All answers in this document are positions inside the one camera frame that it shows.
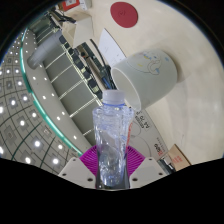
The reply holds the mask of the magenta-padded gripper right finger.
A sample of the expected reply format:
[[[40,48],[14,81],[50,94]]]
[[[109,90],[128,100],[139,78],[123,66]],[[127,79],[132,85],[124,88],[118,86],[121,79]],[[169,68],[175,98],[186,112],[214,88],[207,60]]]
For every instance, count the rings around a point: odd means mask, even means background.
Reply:
[[[143,187],[164,176],[164,170],[153,157],[145,157],[131,146],[127,151],[126,169],[131,187]]]

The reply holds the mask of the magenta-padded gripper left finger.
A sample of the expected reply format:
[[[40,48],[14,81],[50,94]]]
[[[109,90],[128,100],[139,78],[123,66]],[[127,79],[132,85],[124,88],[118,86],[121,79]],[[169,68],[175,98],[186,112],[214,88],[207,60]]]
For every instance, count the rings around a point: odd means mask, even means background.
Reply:
[[[81,187],[94,187],[98,172],[96,147],[87,150],[81,157],[72,157],[59,173],[59,177]]]

